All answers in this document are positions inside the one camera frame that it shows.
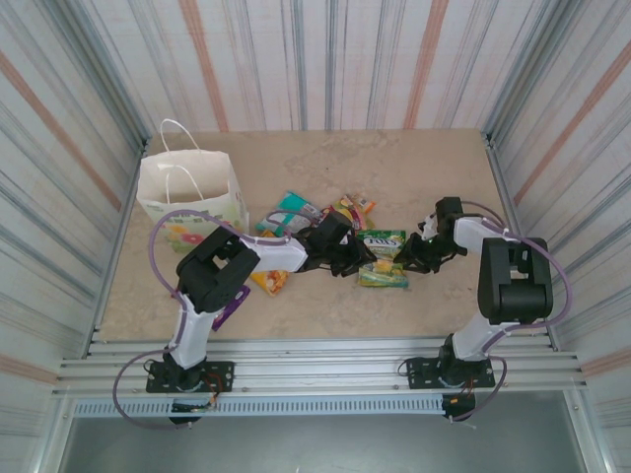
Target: snack bag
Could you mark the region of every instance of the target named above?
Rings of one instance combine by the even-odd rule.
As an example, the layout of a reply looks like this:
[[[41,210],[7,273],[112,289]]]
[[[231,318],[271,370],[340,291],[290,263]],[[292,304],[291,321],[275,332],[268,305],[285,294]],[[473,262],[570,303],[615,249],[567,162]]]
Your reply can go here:
[[[359,208],[362,209],[362,212],[364,212],[365,214],[368,214],[377,205],[377,202],[373,200],[368,200],[364,198],[363,195],[360,195],[360,194],[353,194],[350,197],[351,197],[351,200],[355,202],[359,206]]]
[[[274,233],[266,230],[261,234],[262,237],[274,237]],[[252,273],[249,275],[252,280],[258,284],[263,290],[274,297],[285,286],[289,272],[287,271],[263,271],[262,273]]]
[[[331,211],[337,211],[340,214],[344,215],[348,220],[350,220],[353,224],[353,230],[355,230],[356,232],[360,230],[373,229],[375,227],[373,221],[367,218],[365,212],[362,211],[362,207],[360,206],[360,204],[346,194],[343,195],[342,198],[338,201],[333,202],[332,205],[329,205],[328,207],[323,209],[322,213],[327,214]]]
[[[304,214],[311,215],[315,219],[320,219],[322,216],[322,212],[320,210],[295,192],[286,192],[285,197],[283,197],[280,203],[276,206],[276,209],[296,210]],[[311,222],[305,217],[294,214],[278,213],[273,216],[273,219],[285,224],[292,233],[296,233],[298,230],[302,230],[311,224]],[[283,235],[283,229],[280,226],[272,224],[267,220],[263,220],[256,224],[256,229],[261,232],[264,230],[270,230],[273,232],[271,237],[281,237]]]
[[[359,268],[359,284],[369,288],[407,288],[403,265],[392,260],[405,243],[403,230],[367,230],[357,232],[377,261]]]

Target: paper bag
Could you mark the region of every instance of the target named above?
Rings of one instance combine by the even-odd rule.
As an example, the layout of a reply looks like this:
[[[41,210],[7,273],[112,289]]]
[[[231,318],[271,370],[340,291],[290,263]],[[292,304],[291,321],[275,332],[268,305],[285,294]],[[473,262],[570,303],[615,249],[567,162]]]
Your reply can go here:
[[[163,134],[165,122],[179,126],[195,149],[171,151]],[[163,120],[160,135],[166,151],[142,160],[136,194],[151,220],[157,223],[173,210],[190,209],[247,232],[248,213],[228,155],[200,150],[190,133],[174,120]],[[175,251],[189,252],[216,228],[198,217],[178,216],[163,225],[161,234]]]

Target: orange stripe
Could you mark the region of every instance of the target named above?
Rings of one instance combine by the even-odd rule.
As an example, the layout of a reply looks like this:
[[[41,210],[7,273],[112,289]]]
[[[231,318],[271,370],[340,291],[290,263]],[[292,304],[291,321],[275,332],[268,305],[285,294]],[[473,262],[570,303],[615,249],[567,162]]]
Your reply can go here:
[[[610,353],[602,358],[585,363],[581,368],[585,377],[591,377],[628,366],[631,366],[631,348]]]
[[[197,58],[204,78],[204,84],[206,85],[206,91],[208,91],[208,97],[210,98],[210,103],[213,106],[215,117],[217,118],[219,131],[229,131],[228,117],[226,116],[224,103],[221,100],[219,84],[217,83],[217,76],[215,76],[213,63],[210,60],[208,46],[206,46],[206,34],[201,23],[197,0],[179,0],[179,7],[184,15],[188,33],[193,40],[195,52],[197,52]]]
[[[423,39],[421,40],[421,49],[418,51],[416,59],[416,70],[414,71],[414,79],[412,80],[412,89],[410,90],[410,98],[407,101],[407,111],[405,112],[405,120],[403,128],[411,130],[416,126],[416,117],[418,109],[421,106],[425,86],[432,70],[436,47],[441,36],[441,28],[443,27],[443,19],[449,0],[433,0],[430,8],[430,15],[427,19]]]
[[[24,363],[15,358],[7,357],[6,355],[0,355],[0,372],[25,377],[33,381],[45,382],[46,384],[57,383],[56,373],[31,365],[30,363]]]
[[[29,87],[20,72],[9,61],[9,58],[0,51],[0,70],[6,78],[13,84],[13,87],[20,93],[31,108],[39,115],[39,118],[48,128],[50,133],[57,139],[59,143],[66,149],[68,154],[72,156],[79,164],[81,169],[88,175],[95,186],[103,193],[107,201],[116,209],[120,210],[120,201],[116,194],[109,188],[105,181],[99,176],[97,171],[92,167],[88,159],[81,152],[79,147],[72,141],[70,135],[61,127],[59,122],[52,116],[52,113],[46,108],[41,100],[35,95],[33,89]]]
[[[588,113],[596,106],[596,104],[602,99],[602,96],[609,90],[611,84],[615,82],[618,76],[622,73],[624,68],[629,64],[631,60],[631,41],[622,49],[622,52],[618,54],[618,57],[611,63],[607,72],[600,78],[596,86],[592,89],[588,97],[585,99],[583,106],[577,111],[574,118],[570,120],[563,132],[554,140],[554,143],[543,156],[543,159],[536,165],[532,174],[528,177],[520,191],[515,195],[515,203],[520,205],[520,202],[524,199],[524,196],[528,190],[532,187],[534,182],[539,178],[541,173],[548,167],[554,157],[561,151],[561,148],[568,141],[572,133],[576,131],[583,119]]]

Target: robotic arm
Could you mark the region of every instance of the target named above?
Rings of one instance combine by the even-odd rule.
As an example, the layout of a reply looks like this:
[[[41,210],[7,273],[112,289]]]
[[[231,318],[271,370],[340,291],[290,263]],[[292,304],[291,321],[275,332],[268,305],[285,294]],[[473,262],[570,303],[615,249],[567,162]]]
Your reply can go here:
[[[177,290],[185,307],[179,310],[176,333],[163,362],[148,368],[148,392],[209,392],[206,374],[222,377],[222,390],[231,386],[234,368],[228,362],[207,362],[206,343],[213,322],[239,305],[252,272],[305,272],[318,268],[333,276],[348,276],[377,258],[355,237],[350,221],[331,212],[314,228],[290,238],[238,237],[220,227],[188,253],[175,270]]]
[[[459,198],[445,197],[437,202],[436,212],[419,224],[422,233],[412,234],[394,260],[409,271],[438,273],[457,255],[472,251],[481,257],[479,311],[447,338],[437,358],[404,362],[412,389],[458,388],[467,383],[471,387],[494,386],[487,352],[497,335],[515,325],[545,318],[552,310],[548,261],[529,245],[489,229],[486,222],[480,215],[464,213]],[[533,240],[546,247],[542,239]],[[240,298],[250,273],[305,272],[326,265],[333,276],[345,277],[375,260],[355,237],[351,223],[336,212],[329,213],[316,227],[287,239],[238,237],[217,229],[176,269],[177,290],[185,302],[178,327],[183,317],[185,321],[181,334],[170,342],[168,348],[172,350],[164,355],[164,362],[149,367],[147,390],[209,392],[213,389],[205,377],[209,372],[220,372],[222,390],[230,389],[234,364],[207,362],[206,343],[213,321]]]

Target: striped wall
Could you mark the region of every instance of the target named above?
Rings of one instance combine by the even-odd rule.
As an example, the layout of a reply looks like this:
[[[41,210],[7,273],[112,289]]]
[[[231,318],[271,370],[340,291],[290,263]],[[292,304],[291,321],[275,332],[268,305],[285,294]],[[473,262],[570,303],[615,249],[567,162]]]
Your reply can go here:
[[[47,2],[0,3],[0,471],[23,471],[81,355],[140,138]]]
[[[631,2],[568,5],[517,111],[489,131],[522,231],[567,268],[575,305],[558,335],[631,471]]]
[[[479,128],[549,0],[74,0],[145,127]]]

